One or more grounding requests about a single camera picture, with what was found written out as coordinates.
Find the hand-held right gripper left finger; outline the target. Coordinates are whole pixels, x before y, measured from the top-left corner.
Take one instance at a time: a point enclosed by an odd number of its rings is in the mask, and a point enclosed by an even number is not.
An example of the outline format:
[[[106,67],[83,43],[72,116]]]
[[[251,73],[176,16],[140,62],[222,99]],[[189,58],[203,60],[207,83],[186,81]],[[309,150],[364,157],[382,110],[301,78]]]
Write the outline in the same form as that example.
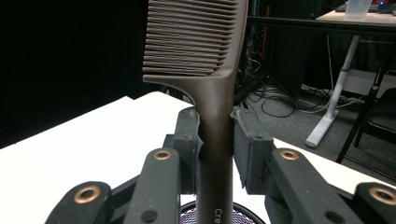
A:
[[[163,145],[178,152],[182,194],[195,194],[197,186],[197,153],[203,145],[199,137],[200,116],[191,106],[182,109],[177,116],[173,134],[165,136]]]

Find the black metal stand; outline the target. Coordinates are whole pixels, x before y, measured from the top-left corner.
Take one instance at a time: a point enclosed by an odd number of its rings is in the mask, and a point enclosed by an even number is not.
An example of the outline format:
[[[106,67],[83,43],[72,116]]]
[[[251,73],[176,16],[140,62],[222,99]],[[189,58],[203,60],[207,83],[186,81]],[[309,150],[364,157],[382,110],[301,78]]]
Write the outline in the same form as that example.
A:
[[[239,87],[238,85],[235,86],[235,91],[233,95],[233,104],[239,105],[242,103],[248,95],[255,91],[266,78],[266,75],[261,75],[258,77],[254,77],[253,79],[247,81],[244,85]]]

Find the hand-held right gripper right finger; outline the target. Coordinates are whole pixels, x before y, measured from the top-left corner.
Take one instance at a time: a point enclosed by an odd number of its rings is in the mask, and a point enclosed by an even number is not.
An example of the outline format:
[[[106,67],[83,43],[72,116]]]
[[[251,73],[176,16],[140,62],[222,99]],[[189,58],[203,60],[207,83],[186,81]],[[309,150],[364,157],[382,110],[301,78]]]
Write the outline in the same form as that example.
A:
[[[264,161],[270,157],[274,139],[254,112],[235,107],[233,120],[233,157],[242,188],[250,195],[264,195],[267,171]]]

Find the white board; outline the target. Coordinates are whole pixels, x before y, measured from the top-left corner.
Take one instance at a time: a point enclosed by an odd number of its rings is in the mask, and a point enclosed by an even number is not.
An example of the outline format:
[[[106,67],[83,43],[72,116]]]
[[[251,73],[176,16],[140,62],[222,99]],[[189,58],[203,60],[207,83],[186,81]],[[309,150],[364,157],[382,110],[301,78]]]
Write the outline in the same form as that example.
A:
[[[178,152],[165,147],[184,108],[121,98],[0,150],[0,224],[178,224]],[[396,189],[274,140],[264,195],[233,203],[272,224],[396,224]]]

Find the white box under desk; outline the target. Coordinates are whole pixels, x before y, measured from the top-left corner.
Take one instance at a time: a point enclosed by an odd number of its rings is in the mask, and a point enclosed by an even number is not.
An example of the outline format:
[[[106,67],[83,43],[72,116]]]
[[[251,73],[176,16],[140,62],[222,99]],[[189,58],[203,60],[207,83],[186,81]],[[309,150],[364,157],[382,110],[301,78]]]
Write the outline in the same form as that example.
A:
[[[361,70],[350,69],[346,78],[343,90],[361,95],[366,95],[375,81],[375,72],[366,72]],[[396,88],[396,75],[384,75],[377,96],[391,88]]]

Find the black folding chair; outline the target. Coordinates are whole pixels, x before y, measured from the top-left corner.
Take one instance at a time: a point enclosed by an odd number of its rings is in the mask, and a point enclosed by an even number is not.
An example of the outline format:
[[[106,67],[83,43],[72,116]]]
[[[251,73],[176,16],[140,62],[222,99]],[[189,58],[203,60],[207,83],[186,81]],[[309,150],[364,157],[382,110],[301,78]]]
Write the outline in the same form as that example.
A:
[[[341,164],[347,159],[396,181],[396,176],[384,173],[347,155],[350,145],[359,146],[364,133],[396,145],[396,88],[386,89],[379,98],[376,98],[385,74],[393,65],[396,65],[396,45],[388,49],[383,57],[374,83],[335,161]]]

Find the translucent plastic container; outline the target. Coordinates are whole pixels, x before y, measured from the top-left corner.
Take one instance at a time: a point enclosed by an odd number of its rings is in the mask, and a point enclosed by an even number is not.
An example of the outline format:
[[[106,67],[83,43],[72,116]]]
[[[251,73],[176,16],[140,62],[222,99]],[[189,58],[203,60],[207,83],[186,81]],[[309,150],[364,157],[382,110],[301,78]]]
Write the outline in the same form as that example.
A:
[[[371,4],[372,0],[347,0],[344,19],[347,21],[363,21]]]

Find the black mesh cup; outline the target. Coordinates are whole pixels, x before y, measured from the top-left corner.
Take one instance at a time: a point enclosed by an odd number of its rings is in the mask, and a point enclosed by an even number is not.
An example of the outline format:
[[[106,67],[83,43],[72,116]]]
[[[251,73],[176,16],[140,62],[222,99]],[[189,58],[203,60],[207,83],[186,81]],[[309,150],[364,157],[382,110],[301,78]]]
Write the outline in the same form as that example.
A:
[[[196,224],[196,201],[181,206],[180,223]],[[266,224],[260,217],[239,203],[233,204],[233,224]]]

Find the desk with white legs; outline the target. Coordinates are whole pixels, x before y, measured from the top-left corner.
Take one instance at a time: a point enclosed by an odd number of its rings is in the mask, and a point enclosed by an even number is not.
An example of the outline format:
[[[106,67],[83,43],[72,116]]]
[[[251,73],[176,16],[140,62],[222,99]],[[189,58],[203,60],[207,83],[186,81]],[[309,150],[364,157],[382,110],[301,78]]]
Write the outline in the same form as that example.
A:
[[[366,33],[373,32],[374,34],[380,34],[383,32],[385,35],[396,35],[396,16],[392,16],[390,14],[366,13],[363,18],[355,19],[348,17],[345,12],[336,12],[334,10],[319,16],[316,18],[316,21],[326,25],[334,25],[336,28],[350,31],[352,33],[352,38],[347,49],[344,63],[341,67],[339,77],[337,78],[335,86],[333,87],[332,96],[328,103],[327,111],[318,122],[317,126],[313,129],[311,134],[309,134],[305,139],[304,143],[311,148],[315,148],[319,145],[338,115],[338,100],[347,83],[348,72],[353,56],[361,41],[361,36],[364,34],[364,31],[359,31],[359,28],[367,28]]]

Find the brown comb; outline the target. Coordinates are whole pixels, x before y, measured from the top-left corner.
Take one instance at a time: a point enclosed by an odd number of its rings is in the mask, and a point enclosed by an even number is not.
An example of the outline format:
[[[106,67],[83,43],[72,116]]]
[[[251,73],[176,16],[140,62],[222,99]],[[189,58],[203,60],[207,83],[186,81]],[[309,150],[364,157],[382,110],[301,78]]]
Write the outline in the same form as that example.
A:
[[[148,0],[143,80],[185,93],[200,116],[197,224],[233,221],[233,92],[248,0]]]

